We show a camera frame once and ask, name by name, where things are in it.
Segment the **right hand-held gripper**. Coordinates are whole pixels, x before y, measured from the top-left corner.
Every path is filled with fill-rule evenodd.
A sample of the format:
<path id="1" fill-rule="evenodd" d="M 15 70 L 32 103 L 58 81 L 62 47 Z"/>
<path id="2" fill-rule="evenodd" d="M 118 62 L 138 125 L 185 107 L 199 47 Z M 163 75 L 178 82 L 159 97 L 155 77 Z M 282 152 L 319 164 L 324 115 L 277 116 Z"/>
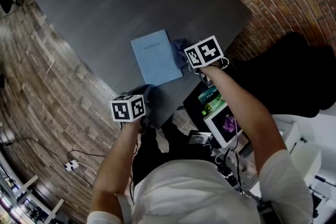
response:
<path id="1" fill-rule="evenodd" d="M 216 61 L 227 61 L 226 68 L 229 64 L 229 60 L 224 57 L 224 53 L 219 46 L 219 43 L 215 36 L 210 36 L 194 45 L 191 45 L 184 49 L 184 53 L 187 57 L 187 63 L 190 71 L 196 71 L 199 68 L 209 66 Z"/>

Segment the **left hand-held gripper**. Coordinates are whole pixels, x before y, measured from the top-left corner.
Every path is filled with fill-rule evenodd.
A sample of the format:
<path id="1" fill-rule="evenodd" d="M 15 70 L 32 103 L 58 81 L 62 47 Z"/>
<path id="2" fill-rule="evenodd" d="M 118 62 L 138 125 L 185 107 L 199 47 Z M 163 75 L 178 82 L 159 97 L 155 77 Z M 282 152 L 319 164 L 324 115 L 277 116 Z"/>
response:
<path id="1" fill-rule="evenodd" d="M 130 92 L 124 92 L 110 101 L 111 114 L 114 122 L 118 122 L 120 129 L 124 123 L 135 122 L 140 119 L 140 134 L 144 134 L 149 124 L 151 109 L 148 97 L 152 86 L 146 84 Z"/>

